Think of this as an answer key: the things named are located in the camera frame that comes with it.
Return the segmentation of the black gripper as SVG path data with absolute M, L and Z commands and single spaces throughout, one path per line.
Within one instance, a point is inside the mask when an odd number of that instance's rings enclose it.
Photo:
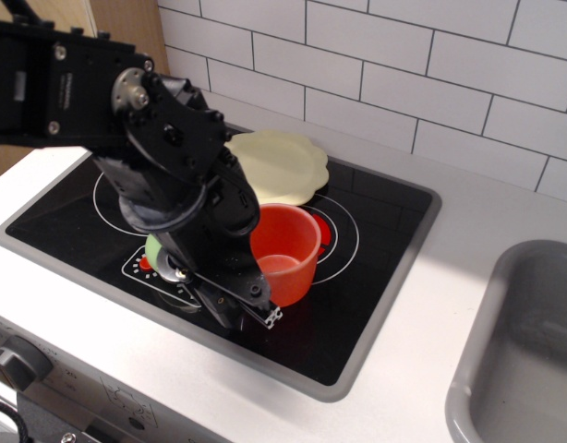
M 180 269 L 193 273 L 193 297 L 226 329 L 241 329 L 244 315 L 272 329 L 282 319 L 250 247 L 259 203 L 238 161 L 217 161 L 204 187 L 201 209 L 157 238 Z

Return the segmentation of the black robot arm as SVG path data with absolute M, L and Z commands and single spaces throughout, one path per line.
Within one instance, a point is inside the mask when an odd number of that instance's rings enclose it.
M 271 328 L 282 313 L 250 246 L 259 203 L 223 115 L 130 44 L 59 31 L 25 1 L 5 7 L 0 145 L 88 150 L 164 280 L 223 327 L 246 313 Z

